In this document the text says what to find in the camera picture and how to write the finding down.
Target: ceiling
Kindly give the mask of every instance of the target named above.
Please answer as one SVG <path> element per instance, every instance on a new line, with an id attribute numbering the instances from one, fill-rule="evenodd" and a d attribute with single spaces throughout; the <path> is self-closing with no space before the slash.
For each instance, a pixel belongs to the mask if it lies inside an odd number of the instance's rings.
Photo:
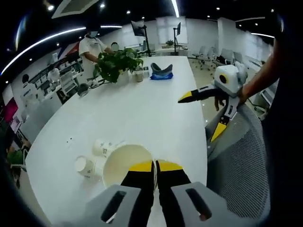
<path id="1" fill-rule="evenodd" d="M 0 47 L 0 71 L 21 51 L 34 44 L 35 42 L 60 31 L 71 28 L 85 26 L 88 21 L 95 21 L 100 25 L 125 25 L 130 20 L 140 20 L 145 16 L 145 21 L 153 20 L 156 17 L 174 16 L 175 12 L 171 0 L 100 0 L 83 14 L 65 16 L 52 19 L 55 9 L 60 5 L 62 0 L 48 0 L 55 6 L 53 11 L 48 11 L 43 4 L 43 0 L 31 1 L 5 1 L 2 9 L 6 13 L 1 14 L 1 20 L 4 21 L 5 32 L 2 34 L 2 45 Z M 181 16 L 197 19 L 218 19 L 226 17 L 232 20 L 241 20 L 250 17 L 265 17 L 270 15 L 273 4 L 264 0 L 177 0 Z M 126 11 L 130 10 L 131 14 L 127 15 Z M 24 30 L 20 33 L 18 49 L 16 50 L 15 36 L 21 21 L 25 21 Z M 248 20 L 237 23 L 238 27 L 250 32 L 273 34 L 268 20 Z M 101 29 L 100 34 L 104 35 L 113 31 L 112 29 Z M 70 33 L 54 39 L 51 39 L 22 55 L 11 65 L 0 78 L 0 83 L 4 80 L 11 81 L 23 69 L 29 65 L 29 59 L 33 61 L 42 57 L 48 52 L 57 48 L 56 43 L 60 45 L 70 44 L 79 40 L 85 31 Z M 266 42 L 272 42 L 272 39 L 265 39 Z"/>

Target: floor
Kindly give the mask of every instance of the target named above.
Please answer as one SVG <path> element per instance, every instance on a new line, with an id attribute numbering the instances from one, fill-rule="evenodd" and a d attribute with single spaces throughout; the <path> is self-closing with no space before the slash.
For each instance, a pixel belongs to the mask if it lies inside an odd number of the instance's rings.
<path id="1" fill-rule="evenodd" d="M 210 84 L 213 81 L 214 69 L 210 67 L 210 63 L 206 62 L 203 68 L 201 69 L 200 64 L 195 59 L 188 59 L 190 66 L 192 68 L 196 85 L 197 87 L 203 87 L 206 84 Z M 205 125 L 210 122 L 217 114 L 214 107 L 214 98 L 209 98 L 207 100 L 201 101 L 201 108 L 203 111 Z M 45 223 L 46 226 L 50 226 L 50 222 L 43 213 L 41 207 L 39 206 L 33 190 L 31 188 L 29 178 L 26 172 L 22 171 L 20 177 L 20 194 L 23 197 L 25 203 L 28 207 Z"/>

